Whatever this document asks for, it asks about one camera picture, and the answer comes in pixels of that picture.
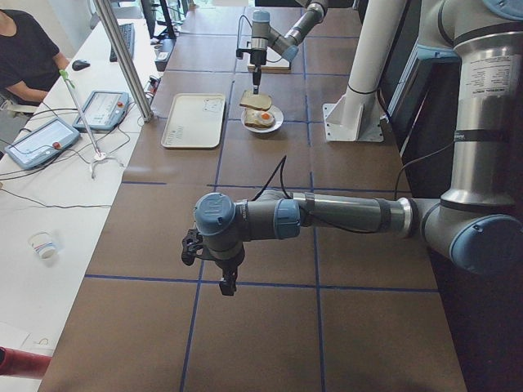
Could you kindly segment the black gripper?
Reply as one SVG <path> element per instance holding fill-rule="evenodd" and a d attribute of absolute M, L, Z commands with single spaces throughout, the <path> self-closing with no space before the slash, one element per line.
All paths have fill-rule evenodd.
<path fill-rule="evenodd" d="M 262 78 L 262 66 L 266 64 L 266 49 L 252 49 L 250 64 L 253 66 L 253 94 L 259 93 Z"/>
<path fill-rule="evenodd" d="M 223 296 L 229 295 L 229 284 L 230 284 L 230 295 L 233 296 L 236 291 L 236 279 L 238 277 L 239 266 L 243 263 L 243 258 L 231 258 L 222 261 L 216 261 L 215 264 L 222 271 L 222 278 L 219 282 L 221 294 Z"/>

